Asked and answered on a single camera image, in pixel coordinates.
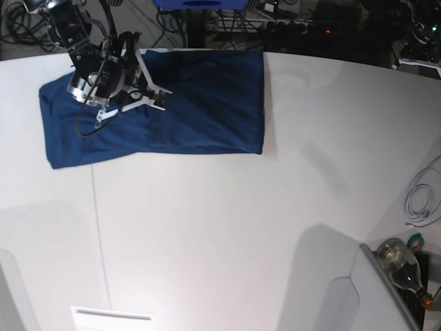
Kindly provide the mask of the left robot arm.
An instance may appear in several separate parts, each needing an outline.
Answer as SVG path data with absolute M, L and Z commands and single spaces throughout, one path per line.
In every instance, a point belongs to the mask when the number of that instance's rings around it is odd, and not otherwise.
M 399 63 L 440 67 L 440 1 L 400 1 L 406 37 Z

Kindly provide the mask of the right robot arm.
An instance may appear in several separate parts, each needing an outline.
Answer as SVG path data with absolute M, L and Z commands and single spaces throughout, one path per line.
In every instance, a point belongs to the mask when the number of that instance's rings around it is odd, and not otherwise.
M 47 34 L 53 44 L 65 48 L 74 74 L 68 92 L 89 106 L 121 101 L 124 92 L 137 85 L 141 69 L 135 55 L 138 33 L 118 34 L 111 13 L 121 1 L 101 1 L 108 27 L 83 10 L 84 1 L 24 1 L 30 14 L 48 17 Z

